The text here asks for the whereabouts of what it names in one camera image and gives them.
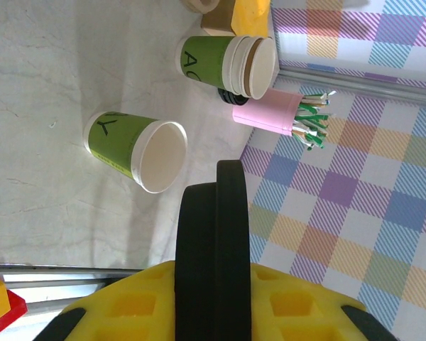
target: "red block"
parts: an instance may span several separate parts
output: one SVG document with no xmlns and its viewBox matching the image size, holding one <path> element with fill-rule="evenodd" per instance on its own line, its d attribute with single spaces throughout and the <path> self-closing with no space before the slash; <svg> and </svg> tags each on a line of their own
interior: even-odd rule
<svg viewBox="0 0 426 341">
<path fill-rule="evenodd" d="M 10 290 L 7 290 L 6 292 L 8 293 L 8 300 L 11 309 L 5 315 L 0 317 L 0 332 L 27 312 L 27 305 L 23 298 L 17 296 Z"/>
</svg>

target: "plaid tablecloth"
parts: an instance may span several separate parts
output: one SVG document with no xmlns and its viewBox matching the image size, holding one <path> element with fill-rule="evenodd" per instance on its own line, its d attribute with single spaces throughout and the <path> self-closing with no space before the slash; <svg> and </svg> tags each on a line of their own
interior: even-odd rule
<svg viewBox="0 0 426 341">
<path fill-rule="evenodd" d="M 252 261 L 358 298 L 403 341 L 426 340 L 426 108 L 340 92 L 329 111 L 324 150 L 253 132 L 241 158 Z"/>
<path fill-rule="evenodd" d="M 426 0 L 273 0 L 283 65 L 426 87 Z"/>
</svg>

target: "pink cup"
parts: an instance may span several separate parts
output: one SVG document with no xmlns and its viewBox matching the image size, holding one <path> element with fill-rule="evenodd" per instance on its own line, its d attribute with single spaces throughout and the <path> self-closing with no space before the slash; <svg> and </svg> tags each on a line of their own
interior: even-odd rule
<svg viewBox="0 0 426 341">
<path fill-rule="evenodd" d="M 261 99 L 234 106 L 234 121 L 292 136 L 292 125 L 303 94 L 269 89 Z"/>
</svg>

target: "white marble floor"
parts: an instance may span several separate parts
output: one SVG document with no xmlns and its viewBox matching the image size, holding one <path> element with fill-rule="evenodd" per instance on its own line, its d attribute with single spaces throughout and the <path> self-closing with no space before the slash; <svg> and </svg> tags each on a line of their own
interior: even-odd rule
<svg viewBox="0 0 426 341">
<path fill-rule="evenodd" d="M 143 267 L 171 259 L 187 185 L 214 181 L 250 128 L 213 87 L 175 71 L 199 16 L 178 0 L 0 0 L 0 263 Z M 102 110 L 174 119 L 188 132 L 162 195 L 90 156 Z"/>
</svg>

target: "green paper cup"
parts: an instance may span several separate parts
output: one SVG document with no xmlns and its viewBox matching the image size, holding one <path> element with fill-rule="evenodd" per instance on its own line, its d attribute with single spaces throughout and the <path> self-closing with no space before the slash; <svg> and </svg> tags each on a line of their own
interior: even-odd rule
<svg viewBox="0 0 426 341">
<path fill-rule="evenodd" d="M 235 38 L 199 36 L 180 41 L 177 69 L 188 78 L 231 91 L 224 86 L 222 70 L 227 48 Z"/>
<path fill-rule="evenodd" d="M 149 193 L 161 193 L 172 185 L 187 153 L 186 132 L 179 123 L 121 112 L 93 115 L 83 137 L 93 156 Z"/>
</svg>

